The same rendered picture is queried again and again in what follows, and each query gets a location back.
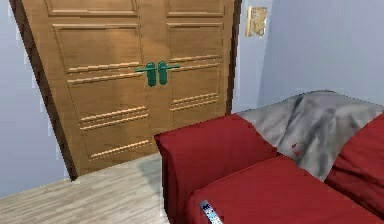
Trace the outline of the red sofa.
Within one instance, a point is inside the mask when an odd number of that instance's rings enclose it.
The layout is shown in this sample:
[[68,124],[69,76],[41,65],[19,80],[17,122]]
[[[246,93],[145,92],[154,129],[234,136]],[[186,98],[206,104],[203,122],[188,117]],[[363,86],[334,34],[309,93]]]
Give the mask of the red sofa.
[[155,137],[170,224],[384,224],[384,114],[343,147],[325,181],[278,153],[238,115]]

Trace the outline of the brown wooden double door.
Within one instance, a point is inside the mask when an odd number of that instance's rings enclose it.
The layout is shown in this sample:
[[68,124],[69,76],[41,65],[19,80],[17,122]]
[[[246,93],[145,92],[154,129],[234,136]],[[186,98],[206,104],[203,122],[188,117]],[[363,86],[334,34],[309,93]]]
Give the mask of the brown wooden double door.
[[[72,179],[231,109],[240,0],[8,1]],[[179,65],[165,85],[160,61]]]

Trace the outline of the grey remote control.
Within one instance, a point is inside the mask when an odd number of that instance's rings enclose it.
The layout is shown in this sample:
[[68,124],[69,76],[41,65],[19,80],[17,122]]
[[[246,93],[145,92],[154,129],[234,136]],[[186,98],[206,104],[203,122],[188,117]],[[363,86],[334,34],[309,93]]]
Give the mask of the grey remote control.
[[201,201],[199,207],[209,220],[210,224],[224,224],[207,200]]

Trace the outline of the grey blanket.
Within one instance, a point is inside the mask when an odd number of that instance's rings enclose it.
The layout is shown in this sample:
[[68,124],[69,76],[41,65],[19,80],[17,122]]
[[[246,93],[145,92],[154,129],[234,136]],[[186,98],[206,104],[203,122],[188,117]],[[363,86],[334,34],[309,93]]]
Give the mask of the grey blanket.
[[323,181],[344,144],[382,113],[384,106],[320,90],[245,110],[239,116],[280,154]]

